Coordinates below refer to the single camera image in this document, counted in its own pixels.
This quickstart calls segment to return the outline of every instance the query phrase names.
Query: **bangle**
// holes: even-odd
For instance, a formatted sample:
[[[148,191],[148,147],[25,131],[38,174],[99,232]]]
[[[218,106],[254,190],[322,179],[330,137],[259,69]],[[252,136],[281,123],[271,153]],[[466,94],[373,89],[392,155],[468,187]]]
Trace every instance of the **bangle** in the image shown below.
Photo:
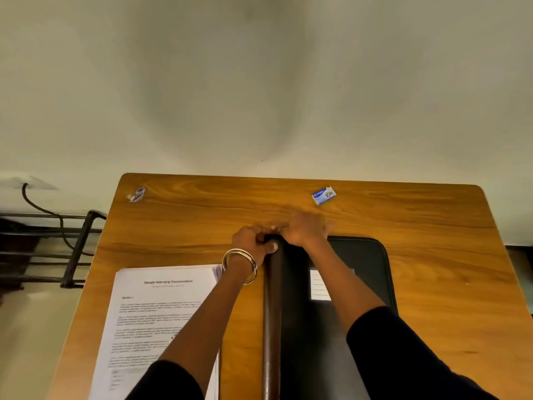
[[[226,267],[227,267],[227,262],[228,262],[228,257],[231,255],[231,254],[239,254],[239,255],[242,255],[243,257],[245,257],[248,261],[250,261],[250,263],[252,264],[252,268],[254,270],[254,275],[248,280],[248,281],[245,281],[244,284],[245,285],[248,285],[248,284],[251,284],[252,282],[254,282],[254,279],[255,277],[257,276],[257,264],[255,263],[255,260],[254,258],[252,257],[252,255],[243,250],[243,249],[240,249],[240,248],[231,248],[230,250],[226,251],[226,254],[224,254],[224,258],[222,259],[222,269],[225,271],[226,270]]]

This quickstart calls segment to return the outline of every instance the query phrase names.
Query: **wooden desk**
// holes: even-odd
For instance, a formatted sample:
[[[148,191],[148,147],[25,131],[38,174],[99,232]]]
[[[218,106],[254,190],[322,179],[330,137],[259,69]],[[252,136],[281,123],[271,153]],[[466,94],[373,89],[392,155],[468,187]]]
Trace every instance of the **wooden desk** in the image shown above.
[[[337,197],[316,207],[311,193],[329,184]],[[336,221],[337,235],[380,240],[400,315],[429,347],[501,399],[533,398],[533,322],[479,187],[125,174],[49,399],[87,398],[116,271],[220,262],[241,226],[286,221],[293,208]],[[260,272],[224,336],[223,400],[261,398],[262,309]]]

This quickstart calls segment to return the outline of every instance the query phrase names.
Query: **paper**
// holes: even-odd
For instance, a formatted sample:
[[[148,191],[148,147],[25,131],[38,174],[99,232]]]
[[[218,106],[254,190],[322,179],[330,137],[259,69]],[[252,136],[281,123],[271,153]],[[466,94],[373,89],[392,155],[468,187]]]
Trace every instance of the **paper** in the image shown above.
[[[123,400],[209,295],[221,267],[130,268],[117,272],[90,400]],[[205,398],[218,399],[219,358]]]
[[[328,289],[317,269],[309,270],[309,282],[311,284],[311,300],[331,300]]]

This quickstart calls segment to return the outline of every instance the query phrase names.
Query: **small blue package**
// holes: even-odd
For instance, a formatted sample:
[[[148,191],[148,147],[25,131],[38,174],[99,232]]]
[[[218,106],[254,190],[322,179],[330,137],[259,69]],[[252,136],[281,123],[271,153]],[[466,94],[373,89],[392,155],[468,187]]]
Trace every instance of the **small blue package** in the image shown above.
[[[312,197],[317,205],[322,205],[324,202],[334,198],[337,194],[331,187],[326,187],[320,191],[315,192]]]

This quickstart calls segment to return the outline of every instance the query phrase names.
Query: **wall outlet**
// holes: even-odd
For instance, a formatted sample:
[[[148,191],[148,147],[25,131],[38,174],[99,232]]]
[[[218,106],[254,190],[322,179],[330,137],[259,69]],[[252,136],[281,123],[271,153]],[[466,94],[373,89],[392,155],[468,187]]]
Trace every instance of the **wall outlet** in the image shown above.
[[[55,186],[30,174],[15,171],[0,171],[0,188],[22,189],[28,183],[28,189],[57,189]]]

